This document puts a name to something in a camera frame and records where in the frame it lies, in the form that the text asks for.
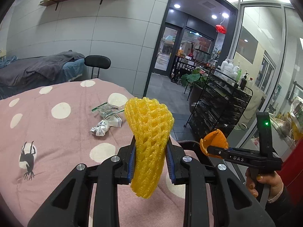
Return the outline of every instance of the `plant pot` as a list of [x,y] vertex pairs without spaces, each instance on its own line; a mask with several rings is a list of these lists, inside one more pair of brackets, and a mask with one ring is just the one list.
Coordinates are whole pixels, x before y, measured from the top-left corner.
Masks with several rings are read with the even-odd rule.
[[194,109],[194,106],[192,107],[191,105],[198,101],[202,90],[203,90],[203,88],[193,84],[192,90],[191,90],[191,93],[190,93],[190,96],[189,96],[189,110],[190,110],[190,112],[192,112],[193,109]]

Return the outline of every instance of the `pink bedsheet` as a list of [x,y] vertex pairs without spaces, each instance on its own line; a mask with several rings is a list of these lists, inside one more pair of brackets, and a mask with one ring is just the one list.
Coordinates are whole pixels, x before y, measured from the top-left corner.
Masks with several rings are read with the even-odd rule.
[[[104,137],[90,132],[100,121],[91,109],[112,93],[133,97],[125,88],[94,79],[37,88],[0,101],[0,192],[24,226],[77,164],[100,164],[130,144],[133,134],[124,114],[119,114],[121,128],[111,127]],[[120,226],[182,226],[184,190],[171,184],[166,165],[150,199],[118,186]]]

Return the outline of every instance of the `human hand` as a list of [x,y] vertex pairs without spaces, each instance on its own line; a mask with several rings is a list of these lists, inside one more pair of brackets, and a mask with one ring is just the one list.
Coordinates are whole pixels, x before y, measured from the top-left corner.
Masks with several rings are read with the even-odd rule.
[[[258,194],[258,191],[255,189],[256,184],[250,176],[249,168],[247,168],[245,176],[246,176],[246,187],[247,187],[248,191],[254,197],[257,198],[259,194]],[[269,199],[274,198],[283,189],[282,179],[276,172],[274,172],[272,174],[259,174],[257,176],[257,181],[259,183],[269,184],[271,186],[270,191],[269,191]]]

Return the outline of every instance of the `black deer silhouette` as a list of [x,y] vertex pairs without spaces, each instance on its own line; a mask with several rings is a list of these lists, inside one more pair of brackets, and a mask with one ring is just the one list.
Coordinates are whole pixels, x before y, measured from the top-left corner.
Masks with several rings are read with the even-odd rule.
[[36,153],[36,150],[33,146],[33,142],[34,141],[31,142],[31,149],[30,149],[29,153],[27,153],[27,154],[24,153],[24,148],[25,148],[25,145],[26,145],[27,142],[24,143],[24,146],[21,150],[21,155],[20,155],[20,160],[19,161],[20,162],[22,162],[22,161],[27,162],[27,165],[26,165],[27,172],[23,175],[24,180],[25,179],[26,180],[29,180],[29,179],[31,180],[31,177],[33,177],[33,178],[35,177],[35,175],[33,173],[33,169],[34,169],[34,154]]

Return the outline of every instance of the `chair backrest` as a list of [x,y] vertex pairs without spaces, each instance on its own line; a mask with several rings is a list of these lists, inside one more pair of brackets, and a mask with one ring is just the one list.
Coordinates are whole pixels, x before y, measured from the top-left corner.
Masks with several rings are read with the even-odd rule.
[[86,66],[108,69],[111,66],[111,60],[102,55],[89,55],[85,57],[84,64]]

